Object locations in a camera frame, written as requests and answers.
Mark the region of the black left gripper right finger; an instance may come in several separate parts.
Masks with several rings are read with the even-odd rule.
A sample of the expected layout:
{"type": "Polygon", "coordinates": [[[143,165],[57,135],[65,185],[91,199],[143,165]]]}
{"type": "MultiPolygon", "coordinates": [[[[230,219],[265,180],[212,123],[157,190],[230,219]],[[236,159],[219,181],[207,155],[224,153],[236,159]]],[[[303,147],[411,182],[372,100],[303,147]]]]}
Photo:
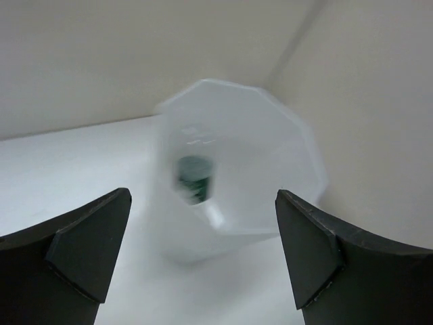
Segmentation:
{"type": "Polygon", "coordinates": [[[432,251],[363,230],[280,190],[277,222],[306,324],[431,324],[432,251]]]}

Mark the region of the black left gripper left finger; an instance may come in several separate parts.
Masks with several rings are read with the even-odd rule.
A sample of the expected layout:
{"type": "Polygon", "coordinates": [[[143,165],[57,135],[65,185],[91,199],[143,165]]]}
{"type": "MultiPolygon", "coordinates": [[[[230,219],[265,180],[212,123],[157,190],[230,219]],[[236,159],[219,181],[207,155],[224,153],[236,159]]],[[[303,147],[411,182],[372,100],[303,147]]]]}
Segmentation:
{"type": "Polygon", "coordinates": [[[93,324],[106,301],[131,210],[118,188],[1,237],[2,324],[93,324]]]}

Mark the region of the clear green label bottle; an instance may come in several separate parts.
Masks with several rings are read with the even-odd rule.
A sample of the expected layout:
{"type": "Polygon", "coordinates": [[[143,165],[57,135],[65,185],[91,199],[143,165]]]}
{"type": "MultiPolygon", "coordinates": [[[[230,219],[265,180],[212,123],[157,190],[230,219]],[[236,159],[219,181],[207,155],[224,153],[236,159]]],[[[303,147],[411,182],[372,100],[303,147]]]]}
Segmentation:
{"type": "Polygon", "coordinates": [[[174,187],[190,205],[211,197],[217,148],[217,137],[200,124],[184,125],[173,135],[174,187]]]}

